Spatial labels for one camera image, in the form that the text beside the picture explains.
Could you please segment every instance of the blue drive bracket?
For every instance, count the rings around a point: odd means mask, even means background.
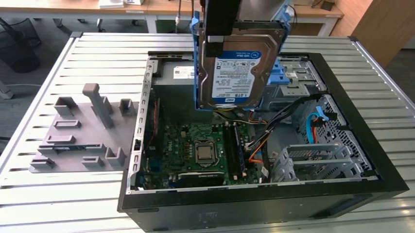
[[[325,116],[324,111],[323,111],[320,106],[316,107],[316,110],[317,110],[320,117],[323,117],[323,120],[329,121],[329,118],[328,118],[328,116]]]
[[[197,106],[197,91],[199,91],[199,68],[197,68],[197,51],[199,51],[199,24],[200,24],[200,12],[193,12],[193,17],[189,25],[189,31],[193,37],[193,66],[195,66],[195,79],[193,79],[193,100],[195,100],[195,109],[201,111],[209,111],[208,109],[200,109]]]
[[[284,67],[280,65],[279,60],[275,60],[273,68],[269,73],[267,85],[288,84],[289,79],[284,73]]]
[[[283,24],[283,27],[285,29],[285,34],[283,36],[283,43],[288,37],[288,34],[291,32],[291,25],[289,25],[289,20],[291,20],[291,16],[287,13],[287,8],[289,5],[291,0],[284,0],[284,3],[281,4],[280,9],[276,11],[275,15],[273,15],[273,20],[279,21]]]

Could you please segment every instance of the wire bundle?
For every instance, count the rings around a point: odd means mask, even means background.
[[[253,114],[253,111],[249,111],[249,114],[248,114],[248,120],[249,120],[249,122],[252,122],[252,123],[256,123],[256,124],[267,124],[268,122],[265,121],[265,120],[261,120],[260,122],[259,122],[259,120],[253,120],[252,119],[252,114]]]
[[[253,156],[257,153],[257,151],[260,150],[260,148],[264,146],[264,144],[269,138],[269,134],[271,134],[272,130],[275,129],[275,125],[293,113],[293,111],[296,110],[296,108],[299,107],[300,104],[303,104],[305,101],[309,101],[309,100],[317,100],[320,97],[321,97],[321,94],[313,94],[313,95],[309,95],[307,97],[301,97],[296,101],[293,101],[291,104],[288,104],[280,111],[277,111],[277,113],[275,114],[272,119],[268,121],[268,123],[263,129],[261,135],[249,144],[247,144],[247,148],[251,148],[253,145],[256,145],[259,143],[259,146],[256,147],[256,149],[253,150],[253,152],[249,156],[249,159],[248,159],[249,163],[261,163],[263,162],[260,160],[255,160]]]
[[[233,112],[235,108],[232,109],[215,109],[213,110],[213,113],[224,120],[227,121],[236,121],[236,122],[241,122],[241,123],[245,123],[245,124],[249,124],[249,125],[256,125],[256,124],[267,124],[267,121],[261,121],[259,122],[257,120],[252,120],[252,115],[249,113],[249,116],[248,116],[248,121],[245,120],[240,120],[240,119],[231,119],[228,118],[225,115],[223,115],[223,112]]]
[[[313,144],[317,142],[317,128],[315,126],[311,126],[311,122],[316,122],[319,120],[319,114],[311,113],[305,120],[305,133],[307,133],[307,139],[309,144]]]

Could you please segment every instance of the aluminum rail platform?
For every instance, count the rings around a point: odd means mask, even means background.
[[[140,101],[147,52],[153,48],[192,51],[192,38],[136,33],[84,33],[69,38],[0,156],[0,232],[143,232],[116,211],[121,172],[32,174],[28,167],[56,114],[57,97],[88,101],[84,83],[99,83],[109,102]],[[414,103],[359,42],[291,36],[283,51],[323,54],[411,190],[339,218],[196,232],[415,232]]]

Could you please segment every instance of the metal mesh panel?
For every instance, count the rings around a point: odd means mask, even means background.
[[[301,144],[284,148],[276,157],[272,182],[332,180],[361,177],[359,158],[339,144]]]
[[[371,165],[365,159],[363,150],[356,142],[356,139],[349,131],[339,130],[339,126],[345,125],[345,121],[343,120],[343,117],[339,114],[339,110],[335,106],[333,100],[328,95],[324,95],[324,99],[321,99],[319,102],[315,102],[315,104],[309,105],[309,108],[307,108],[303,117],[305,118],[309,113],[315,112],[316,106],[320,106],[323,111],[327,113],[337,113],[337,120],[331,120],[325,122],[325,124],[317,128],[317,142],[319,143],[341,143],[343,145],[348,146],[352,150],[351,158],[360,158],[361,163],[360,166],[363,170],[371,170]],[[309,143],[307,139],[307,133],[305,133],[305,120],[300,119],[300,126],[299,131],[301,138],[300,140],[304,143]]]

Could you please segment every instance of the floor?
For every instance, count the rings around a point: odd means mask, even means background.
[[[36,55],[41,60],[40,67],[27,74],[15,73],[0,61],[0,80],[5,84],[39,84],[41,85],[56,58],[68,40],[71,31],[96,32],[96,21],[87,20],[80,23],[76,19],[64,19],[64,27],[57,29],[51,19],[33,21],[37,34],[43,44],[35,48]],[[183,21],[179,30],[185,30],[188,21]],[[129,20],[104,20],[103,28],[109,33],[145,33],[145,22],[140,21],[139,26],[133,26]],[[168,33],[175,30],[173,21],[157,21],[157,30]],[[401,50],[385,68],[387,73],[396,81],[407,95],[415,100],[415,50]],[[0,99],[0,136],[11,137],[20,123],[25,111],[37,93],[36,86],[11,86],[15,93],[11,100]],[[7,141],[0,140],[0,152]]]

